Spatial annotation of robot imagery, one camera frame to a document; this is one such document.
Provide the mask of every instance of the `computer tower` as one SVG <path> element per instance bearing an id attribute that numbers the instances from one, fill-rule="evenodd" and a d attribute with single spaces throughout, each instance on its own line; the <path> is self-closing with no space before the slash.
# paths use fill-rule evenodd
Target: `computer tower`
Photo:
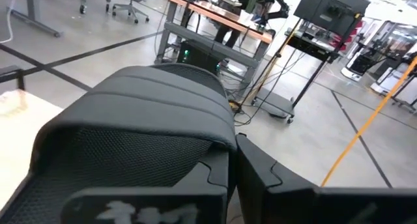
<path id="1" fill-rule="evenodd" d="M 226 56 L 208 46 L 186 40 L 181 43 L 177 63 L 194 65 L 218 76 L 220 73 L 220 62 L 225 58 Z"/>

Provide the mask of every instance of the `white logo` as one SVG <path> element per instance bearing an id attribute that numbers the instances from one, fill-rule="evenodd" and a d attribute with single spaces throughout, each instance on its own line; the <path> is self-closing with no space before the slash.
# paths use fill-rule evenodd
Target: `white logo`
<path id="1" fill-rule="evenodd" d="M 196 224 L 198 209 L 195 204 L 187 204 L 180 208 L 160 213 L 158 208 L 146 207 L 139 210 L 131 204 L 122 201 L 111 201 L 107 204 L 109 210 L 99 214 L 96 219 L 114 220 L 115 224 L 159 224 L 176 223 L 181 220 L 181 224 Z M 136 220 L 132 222 L 132 216 L 136 214 Z"/>

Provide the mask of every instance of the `chair wheel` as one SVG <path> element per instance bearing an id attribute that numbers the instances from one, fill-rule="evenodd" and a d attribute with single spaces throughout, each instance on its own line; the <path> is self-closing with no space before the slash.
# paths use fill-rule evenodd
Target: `chair wheel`
<path id="1" fill-rule="evenodd" d="M 80 14 L 85 14 L 85 6 L 84 5 L 79 6 L 79 13 Z"/>

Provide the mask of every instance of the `orange rod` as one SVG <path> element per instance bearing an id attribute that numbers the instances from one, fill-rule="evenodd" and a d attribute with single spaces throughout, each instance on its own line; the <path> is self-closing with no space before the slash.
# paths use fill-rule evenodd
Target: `orange rod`
<path id="1" fill-rule="evenodd" d="M 367 122 L 360 128 L 358 133 L 353 137 L 352 141 L 347 145 L 345 150 L 340 154 L 339 158 L 336 160 L 336 162 L 333 164 L 332 168 L 329 170 L 329 172 L 326 175 L 326 178 L 324 178 L 323 182 L 321 183 L 321 186 L 324 187 L 326 183 L 328 182 L 329 178 L 333 175 L 335 169 L 338 167 L 342 159 L 347 155 L 347 153 L 352 149 L 355 142 L 358 140 L 358 138 L 365 132 L 365 130 L 369 127 L 369 125 L 372 123 L 372 121 L 375 119 L 375 117 L 378 115 L 379 111 L 384 107 L 384 105 L 388 102 L 388 100 L 391 98 L 391 96 L 398 90 L 398 88 L 403 84 L 404 80 L 407 78 L 409 73 L 414 69 L 414 67 L 417 64 L 417 57 L 414 58 L 414 60 L 409 65 L 409 68 L 403 76 L 399 79 L 397 84 L 391 89 L 391 91 L 385 96 L 385 98 L 381 101 L 379 106 L 376 108 L 376 110 L 372 113 L 371 117 L 367 120 Z"/>

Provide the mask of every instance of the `gray floor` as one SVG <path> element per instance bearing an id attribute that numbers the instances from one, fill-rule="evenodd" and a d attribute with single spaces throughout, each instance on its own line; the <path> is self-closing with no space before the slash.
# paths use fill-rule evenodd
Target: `gray floor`
<path id="1" fill-rule="evenodd" d="M 8 36 L 5 12 L 9 1 L 0 0 L 0 40 Z M 113 2 L 127 3 L 127 0 Z M 138 5 L 149 14 L 151 21 L 145 23 L 143 18 L 135 25 L 125 13 L 118 13 L 115 18 L 106 14 L 105 0 L 88 0 L 84 16 L 78 13 L 79 0 L 41 0 L 42 21 L 61 30 L 64 36 L 54 38 L 24 22 L 12 20 L 15 38 L 5 46 L 24 56 L 18 58 L 0 49 L 0 67 L 16 64 L 28 69 L 39 63 L 49 64 L 53 70 L 26 76 L 27 90 L 59 107 L 67 107 L 114 71 L 130 65 L 152 64 L 160 39 L 154 34 L 162 29 L 159 24 L 164 20 L 165 6 L 166 0 L 148 0 Z M 24 11 L 25 0 L 18 0 L 16 8 Z M 214 26 L 203 20 L 200 33 L 213 36 L 215 32 Z M 103 49 L 139 37 L 143 39 Z M 256 46 L 255 41 L 246 39 L 241 49 L 253 53 Z M 280 70 L 290 53 L 291 48 L 287 48 L 274 72 Z M 62 61 L 68 57 L 75 60 Z M 274 92 L 286 98 L 296 96 L 317 65 L 318 61 L 311 57 L 301 58 L 280 79 Z M 237 131 L 248 134 L 261 149 L 294 172 L 320 184 L 353 138 L 355 128 L 359 129 L 366 122 L 382 100 L 369 90 L 369 77 L 352 83 L 339 74 L 341 67 L 341 64 L 329 65 L 321 72 L 297 106 L 292 125 L 260 111 L 251 124 L 239 127 Z M 64 75 L 57 77 L 56 71 Z M 84 89 L 64 80 L 68 78 L 84 84 Z M 0 84 L 0 92 L 13 88 L 13 82 Z M 255 109 L 247 107 L 245 111 L 251 115 Z M 246 119 L 247 116 L 239 116 L 239 120 Z M 385 188 L 390 184 L 395 188 L 417 187 L 416 116 L 388 104 L 362 139 L 341 162 L 328 186 Z"/>

